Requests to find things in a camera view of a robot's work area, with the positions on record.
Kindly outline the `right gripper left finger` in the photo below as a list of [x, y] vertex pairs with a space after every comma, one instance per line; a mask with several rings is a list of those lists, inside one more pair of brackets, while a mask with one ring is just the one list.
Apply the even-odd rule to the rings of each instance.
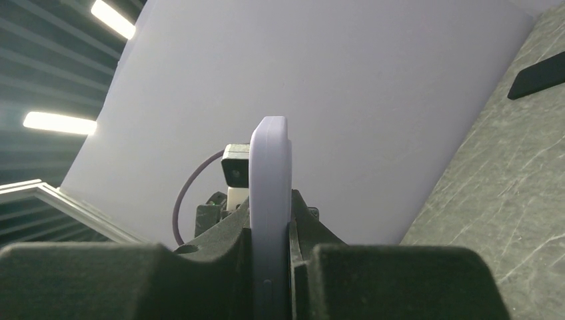
[[226, 254], [158, 243], [16, 243], [1, 250], [2, 319], [251, 319], [251, 238]]

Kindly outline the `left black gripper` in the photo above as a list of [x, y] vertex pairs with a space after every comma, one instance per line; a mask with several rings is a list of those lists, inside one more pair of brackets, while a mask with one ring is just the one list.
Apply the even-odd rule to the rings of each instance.
[[[196, 209], [195, 238], [174, 250], [177, 254], [226, 254], [242, 232], [252, 236], [248, 191], [217, 192]], [[319, 210], [306, 204], [300, 191], [291, 191], [287, 226], [291, 261], [310, 261], [317, 251], [339, 251], [346, 243], [319, 219]]]

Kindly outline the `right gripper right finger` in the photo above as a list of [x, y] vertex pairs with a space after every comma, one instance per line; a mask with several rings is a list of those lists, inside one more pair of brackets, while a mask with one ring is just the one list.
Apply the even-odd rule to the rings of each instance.
[[491, 271], [464, 247], [345, 245], [289, 227], [293, 319], [509, 319]]

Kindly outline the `black phone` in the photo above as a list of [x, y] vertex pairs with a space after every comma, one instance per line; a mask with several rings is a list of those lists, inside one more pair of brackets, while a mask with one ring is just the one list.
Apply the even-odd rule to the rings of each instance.
[[563, 83], [564, 52], [561, 52], [521, 70], [507, 98], [517, 100]]

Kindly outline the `ceiling light lower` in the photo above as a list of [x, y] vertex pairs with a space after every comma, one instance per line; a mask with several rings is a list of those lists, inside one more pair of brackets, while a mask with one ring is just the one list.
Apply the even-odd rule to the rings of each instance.
[[76, 135], [91, 135], [97, 129], [97, 123], [93, 120], [38, 111], [26, 114], [23, 126], [29, 129]]

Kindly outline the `ceiling light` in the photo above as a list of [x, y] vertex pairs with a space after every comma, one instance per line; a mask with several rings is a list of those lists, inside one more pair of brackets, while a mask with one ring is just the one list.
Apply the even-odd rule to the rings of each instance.
[[97, 123], [93, 120], [38, 111], [26, 114], [23, 126], [29, 129], [76, 135], [91, 135], [97, 129]]
[[90, 12], [106, 26], [117, 32], [126, 40], [133, 38], [136, 27], [116, 9], [102, 0], [96, 0]]

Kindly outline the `ceiling light upper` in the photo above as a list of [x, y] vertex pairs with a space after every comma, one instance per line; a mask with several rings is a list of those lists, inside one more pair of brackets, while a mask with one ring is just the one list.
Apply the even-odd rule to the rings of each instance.
[[90, 12], [106, 26], [117, 32], [126, 40], [133, 38], [136, 27], [116, 9], [102, 0], [96, 0]]

